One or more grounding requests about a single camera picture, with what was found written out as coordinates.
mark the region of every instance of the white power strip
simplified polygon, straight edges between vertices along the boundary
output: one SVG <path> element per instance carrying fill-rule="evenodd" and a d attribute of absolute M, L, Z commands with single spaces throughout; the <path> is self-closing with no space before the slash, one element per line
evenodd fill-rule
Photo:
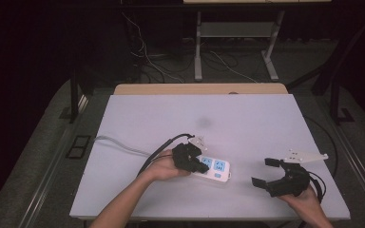
<path fill-rule="evenodd" d="M 197 158 L 200 162 L 205 163 L 209 170 L 204 174 L 195 172 L 192 173 L 193 175 L 218 182 L 227 182 L 230 179 L 230 163 L 228 161 L 209 158 L 204 155 L 199 155 Z"/>

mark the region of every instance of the gray carpet floor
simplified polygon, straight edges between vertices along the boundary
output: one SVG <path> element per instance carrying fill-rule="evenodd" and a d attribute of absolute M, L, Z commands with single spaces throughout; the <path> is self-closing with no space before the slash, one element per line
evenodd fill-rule
<path fill-rule="evenodd" d="M 239 46 L 224 45 L 209 41 L 202 45 L 207 64 L 202 63 L 203 83 L 251 83 L 246 77 L 236 74 L 221 64 L 220 57 L 233 69 L 260 83 L 270 82 L 268 73 L 260 57 L 260 51 L 267 43 L 249 40 Z M 287 84 L 324 63 L 336 46 L 332 41 L 311 41 L 309 43 L 278 43 L 272 60 L 279 76 L 279 82 Z M 192 48 L 186 50 L 182 60 L 153 57 L 154 63 L 164 71 L 170 70 L 166 83 L 178 83 L 173 79 L 181 77 L 186 83 L 194 81 Z M 145 74 L 136 83 L 156 83 L 162 77 L 157 70 L 146 66 Z M 299 85 L 291 92 L 306 118 L 310 131 L 319 150 L 335 157 L 338 154 L 336 184 L 350 211 L 350 220 L 334 221 L 335 227 L 365 227 L 365 189 L 349 162 L 346 151 L 349 145 L 365 166 L 365 113 L 357 105 L 352 95 L 345 89 L 340 93 L 340 107 L 347 108 L 354 122 L 335 125 L 328 117 L 329 94 L 316 97 L 310 92 L 314 79 Z M 69 84 L 66 83 L 47 108 L 33 136 L 30 138 L 21 158 L 16 164 L 7 183 L 0 193 L 0 227 L 83 227 L 84 223 L 68 214 L 81 180 L 88 152 L 93 144 L 108 97 L 113 87 L 97 87 L 75 123 L 61 119 L 61 113 L 69 108 Z M 349 144 L 344 144 L 343 133 Z M 77 135 L 91 136 L 87 152 L 80 160 L 65 157 Z M 327 161 L 329 169 L 335 169 L 335 160 Z M 284 221 L 266 222 L 270 227 L 281 227 Z M 299 221 L 291 221 L 284 227 L 298 227 Z"/>

